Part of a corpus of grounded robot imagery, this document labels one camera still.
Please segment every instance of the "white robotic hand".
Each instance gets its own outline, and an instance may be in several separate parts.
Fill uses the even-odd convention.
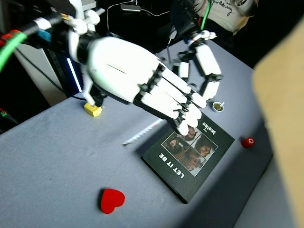
[[[154,54],[113,37],[97,39],[90,45],[88,53],[88,74],[83,74],[84,97],[92,105],[94,100],[89,90],[93,81],[125,101],[133,103],[136,99],[151,108],[151,113],[161,114],[174,123],[182,135],[187,135],[188,125],[197,127],[201,118],[198,107],[206,107],[206,100]]]

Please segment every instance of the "white cup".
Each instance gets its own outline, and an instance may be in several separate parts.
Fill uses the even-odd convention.
[[[218,101],[214,102],[214,103],[212,104],[212,110],[213,110],[214,112],[216,112],[216,113],[223,112],[223,111],[224,111],[224,106],[221,106],[221,109],[220,109],[220,110],[217,109],[217,107],[220,106],[220,104],[221,104],[221,102],[218,102]]]

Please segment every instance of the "book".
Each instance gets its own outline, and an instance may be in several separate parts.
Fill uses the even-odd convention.
[[[168,130],[142,159],[174,191],[189,203],[234,142],[227,132],[205,114],[186,136]]]

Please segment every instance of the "red heart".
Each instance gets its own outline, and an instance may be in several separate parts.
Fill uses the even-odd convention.
[[[115,189],[105,189],[101,198],[101,210],[105,214],[110,214],[116,207],[124,204],[124,194]]]

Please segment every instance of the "table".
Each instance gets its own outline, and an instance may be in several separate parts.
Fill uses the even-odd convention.
[[[251,89],[252,69],[213,42],[225,78],[217,100],[225,111],[203,112],[236,140],[191,203],[183,204],[141,160],[149,133],[127,149],[122,143],[157,118],[108,98],[92,118],[69,98],[0,137],[0,226],[4,228],[233,227],[272,151]],[[182,42],[171,56],[184,51]],[[158,56],[167,56],[166,50]],[[202,81],[194,64],[191,81]],[[254,136],[245,150],[240,137]],[[98,207],[101,189],[126,195],[110,215]]]

